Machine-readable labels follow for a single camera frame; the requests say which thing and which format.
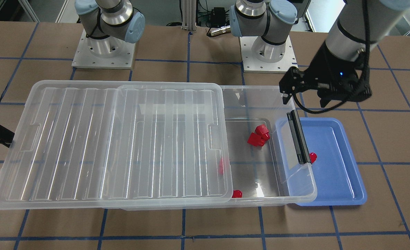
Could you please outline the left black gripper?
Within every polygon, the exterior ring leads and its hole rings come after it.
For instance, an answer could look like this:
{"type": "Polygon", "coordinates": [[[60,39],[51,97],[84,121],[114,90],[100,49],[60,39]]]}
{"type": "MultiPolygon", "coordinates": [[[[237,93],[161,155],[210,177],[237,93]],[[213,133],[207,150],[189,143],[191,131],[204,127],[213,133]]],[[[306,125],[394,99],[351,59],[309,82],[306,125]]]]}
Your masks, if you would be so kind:
{"type": "Polygon", "coordinates": [[[306,70],[293,66],[279,81],[279,90],[283,95],[283,104],[287,105],[300,92],[318,90],[319,83],[330,83],[348,76],[358,76],[359,62],[344,60],[329,50],[326,42],[322,43],[306,70]]]}

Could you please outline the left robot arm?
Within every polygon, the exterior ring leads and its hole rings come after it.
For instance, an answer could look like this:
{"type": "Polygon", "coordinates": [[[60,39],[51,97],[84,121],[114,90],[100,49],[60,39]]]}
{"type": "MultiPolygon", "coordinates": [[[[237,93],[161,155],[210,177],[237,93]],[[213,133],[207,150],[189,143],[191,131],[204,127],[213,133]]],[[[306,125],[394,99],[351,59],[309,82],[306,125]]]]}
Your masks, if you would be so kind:
{"type": "MultiPolygon", "coordinates": [[[[279,82],[282,102],[291,99],[301,109],[298,94],[316,90],[322,112],[346,102],[372,96],[370,52],[410,9],[410,0],[345,0],[327,38],[306,70],[292,66],[279,82]]],[[[287,0],[237,0],[229,8],[231,32],[236,37],[256,37],[254,55],[277,62],[297,20],[297,8],[287,0]]]]}

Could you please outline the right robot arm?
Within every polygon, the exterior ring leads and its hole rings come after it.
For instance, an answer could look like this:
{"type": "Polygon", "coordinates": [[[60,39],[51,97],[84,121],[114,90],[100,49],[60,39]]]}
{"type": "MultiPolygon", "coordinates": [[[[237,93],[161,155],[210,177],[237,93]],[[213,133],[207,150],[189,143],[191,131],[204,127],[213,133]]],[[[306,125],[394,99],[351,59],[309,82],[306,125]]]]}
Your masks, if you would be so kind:
{"type": "Polygon", "coordinates": [[[98,61],[117,59],[143,35],[145,17],[129,0],[76,0],[74,7],[85,31],[79,45],[89,51],[76,56],[93,56],[96,68],[100,67],[98,61]]]}

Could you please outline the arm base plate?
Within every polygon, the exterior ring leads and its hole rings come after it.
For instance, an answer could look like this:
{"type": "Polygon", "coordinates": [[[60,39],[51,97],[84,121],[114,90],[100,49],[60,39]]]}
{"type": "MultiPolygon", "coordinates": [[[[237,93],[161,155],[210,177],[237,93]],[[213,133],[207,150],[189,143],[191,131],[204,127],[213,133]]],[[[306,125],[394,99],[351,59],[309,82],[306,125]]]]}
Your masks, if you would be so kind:
{"type": "Polygon", "coordinates": [[[86,37],[83,30],[72,67],[79,69],[129,69],[133,68],[136,44],[108,37],[95,40],[86,37]]]}
{"type": "Polygon", "coordinates": [[[260,36],[241,37],[239,42],[246,73],[286,73],[298,66],[289,36],[282,45],[267,44],[260,36]]]}

